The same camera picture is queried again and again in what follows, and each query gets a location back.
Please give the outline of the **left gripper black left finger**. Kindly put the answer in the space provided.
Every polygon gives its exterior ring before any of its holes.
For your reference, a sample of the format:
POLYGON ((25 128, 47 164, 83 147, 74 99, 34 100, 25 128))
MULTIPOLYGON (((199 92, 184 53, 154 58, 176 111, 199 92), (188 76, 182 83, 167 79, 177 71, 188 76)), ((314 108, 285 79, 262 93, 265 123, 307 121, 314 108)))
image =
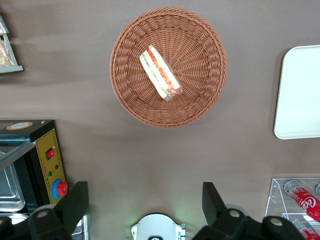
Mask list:
POLYGON ((72 233, 89 207, 88 183, 78 181, 55 205, 37 208, 26 220, 12 224, 0 219, 2 240, 71 240, 72 233))

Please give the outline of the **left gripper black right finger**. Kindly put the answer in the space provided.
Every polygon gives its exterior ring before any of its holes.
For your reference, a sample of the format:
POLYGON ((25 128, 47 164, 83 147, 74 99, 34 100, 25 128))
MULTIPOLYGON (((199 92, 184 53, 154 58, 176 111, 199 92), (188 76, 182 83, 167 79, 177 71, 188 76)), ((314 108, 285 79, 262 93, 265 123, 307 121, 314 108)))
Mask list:
POLYGON ((194 240, 303 240, 303 235, 287 219, 267 216, 262 222, 242 211, 226 207, 212 182, 202 185, 202 211, 207 225, 194 240))

